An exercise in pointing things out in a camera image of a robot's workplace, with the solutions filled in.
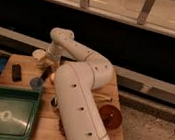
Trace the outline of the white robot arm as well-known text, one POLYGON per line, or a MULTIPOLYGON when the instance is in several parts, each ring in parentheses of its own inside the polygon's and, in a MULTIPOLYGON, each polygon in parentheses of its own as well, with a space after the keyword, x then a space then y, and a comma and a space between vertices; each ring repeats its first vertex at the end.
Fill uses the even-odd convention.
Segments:
POLYGON ((68 29, 55 27, 50 32, 51 54, 60 46, 75 58, 58 67, 54 76, 66 140, 110 140, 92 91, 110 81, 114 68, 106 57, 73 37, 68 29))

